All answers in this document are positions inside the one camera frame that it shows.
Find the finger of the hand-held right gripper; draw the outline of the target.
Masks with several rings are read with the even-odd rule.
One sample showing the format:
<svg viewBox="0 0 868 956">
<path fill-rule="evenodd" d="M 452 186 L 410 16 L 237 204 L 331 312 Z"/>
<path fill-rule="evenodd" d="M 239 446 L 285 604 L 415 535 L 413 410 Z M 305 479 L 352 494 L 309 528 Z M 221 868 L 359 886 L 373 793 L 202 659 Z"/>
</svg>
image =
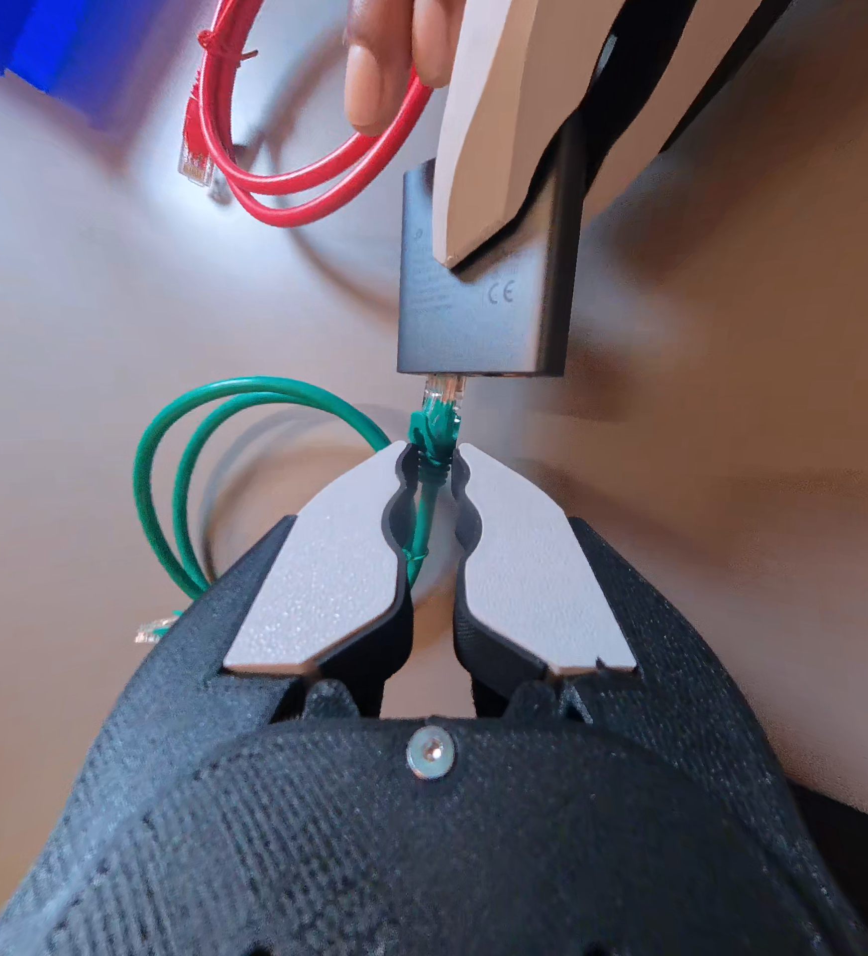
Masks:
<svg viewBox="0 0 868 956">
<path fill-rule="evenodd" d="M 602 155 L 643 111 L 696 2 L 467 2 L 440 128 L 432 247 L 458 266 L 517 215 L 574 113 Z"/>
<path fill-rule="evenodd" d="M 788 1 L 626 2 L 584 100 L 593 220 L 667 150 L 751 56 Z"/>
</svg>

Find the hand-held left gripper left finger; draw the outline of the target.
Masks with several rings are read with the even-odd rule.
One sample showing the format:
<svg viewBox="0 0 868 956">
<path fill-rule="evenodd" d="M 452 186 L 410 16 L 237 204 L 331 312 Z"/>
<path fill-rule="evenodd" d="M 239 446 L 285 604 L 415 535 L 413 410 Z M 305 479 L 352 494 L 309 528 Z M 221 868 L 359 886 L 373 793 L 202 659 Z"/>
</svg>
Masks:
<svg viewBox="0 0 868 956">
<path fill-rule="evenodd" d="M 336 478 L 298 512 L 235 633 L 235 674 L 332 679 L 363 715 L 413 647 L 404 553 L 415 448 L 400 440 Z"/>
</svg>

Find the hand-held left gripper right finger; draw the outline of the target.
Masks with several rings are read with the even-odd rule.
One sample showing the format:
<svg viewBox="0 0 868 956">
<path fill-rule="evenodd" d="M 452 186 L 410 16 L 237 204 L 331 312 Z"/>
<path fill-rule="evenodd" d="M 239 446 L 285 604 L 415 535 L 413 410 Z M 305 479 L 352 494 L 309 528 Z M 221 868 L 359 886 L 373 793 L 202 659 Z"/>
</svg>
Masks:
<svg viewBox="0 0 868 956">
<path fill-rule="evenodd" d="M 475 712 L 502 715 L 517 689 L 634 674 L 638 663 L 567 514 L 472 444 L 453 457 L 462 549 L 453 643 Z"/>
</svg>

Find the black adapter with ethernet port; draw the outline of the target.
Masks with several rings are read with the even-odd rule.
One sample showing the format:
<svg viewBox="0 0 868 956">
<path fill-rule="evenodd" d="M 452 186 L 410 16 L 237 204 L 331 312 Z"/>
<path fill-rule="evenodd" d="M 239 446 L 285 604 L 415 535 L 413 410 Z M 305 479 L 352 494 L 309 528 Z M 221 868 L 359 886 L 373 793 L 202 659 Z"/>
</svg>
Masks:
<svg viewBox="0 0 868 956">
<path fill-rule="evenodd" d="M 564 375 L 586 167 L 576 111 L 547 147 L 517 215 L 453 269 L 432 252 L 435 161 L 404 175 L 400 373 Z"/>
</svg>

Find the person's right hand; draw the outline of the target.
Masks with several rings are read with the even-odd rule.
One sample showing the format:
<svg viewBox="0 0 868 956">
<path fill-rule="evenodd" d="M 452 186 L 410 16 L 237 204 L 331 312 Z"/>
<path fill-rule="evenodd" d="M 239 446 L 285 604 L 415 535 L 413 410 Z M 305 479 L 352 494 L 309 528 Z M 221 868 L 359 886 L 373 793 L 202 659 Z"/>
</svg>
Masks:
<svg viewBox="0 0 868 956">
<path fill-rule="evenodd" d="M 450 82 L 464 1 L 348 3 L 344 107 L 364 136 L 380 135 L 401 108 L 409 75 L 440 89 Z"/>
</svg>

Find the blue plastic bin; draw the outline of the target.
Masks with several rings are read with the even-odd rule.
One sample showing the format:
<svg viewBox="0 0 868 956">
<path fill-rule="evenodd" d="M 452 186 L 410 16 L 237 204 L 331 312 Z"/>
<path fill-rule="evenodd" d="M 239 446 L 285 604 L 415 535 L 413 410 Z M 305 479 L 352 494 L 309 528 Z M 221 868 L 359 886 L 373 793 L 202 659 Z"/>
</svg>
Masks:
<svg viewBox="0 0 868 956">
<path fill-rule="evenodd" d="M 207 2 L 0 1 L 0 77 L 11 74 L 127 139 L 192 39 Z"/>
</svg>

